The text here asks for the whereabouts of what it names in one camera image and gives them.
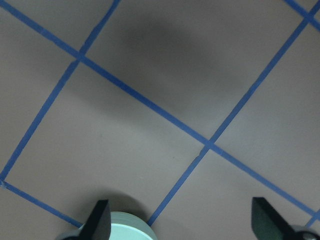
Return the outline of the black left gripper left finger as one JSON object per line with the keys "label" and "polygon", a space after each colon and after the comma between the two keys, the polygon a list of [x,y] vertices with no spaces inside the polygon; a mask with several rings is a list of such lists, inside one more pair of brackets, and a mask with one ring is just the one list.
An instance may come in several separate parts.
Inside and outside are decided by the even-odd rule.
{"label": "black left gripper left finger", "polygon": [[77,230],[58,235],[56,240],[108,240],[111,236],[109,200],[98,200],[86,223]]}

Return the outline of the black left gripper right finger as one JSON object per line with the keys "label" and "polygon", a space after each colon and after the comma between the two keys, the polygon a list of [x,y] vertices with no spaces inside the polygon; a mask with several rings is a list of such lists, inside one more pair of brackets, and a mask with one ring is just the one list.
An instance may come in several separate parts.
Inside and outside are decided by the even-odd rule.
{"label": "black left gripper right finger", "polygon": [[290,225],[264,197],[251,200],[251,229],[258,240],[318,240],[308,227]]}

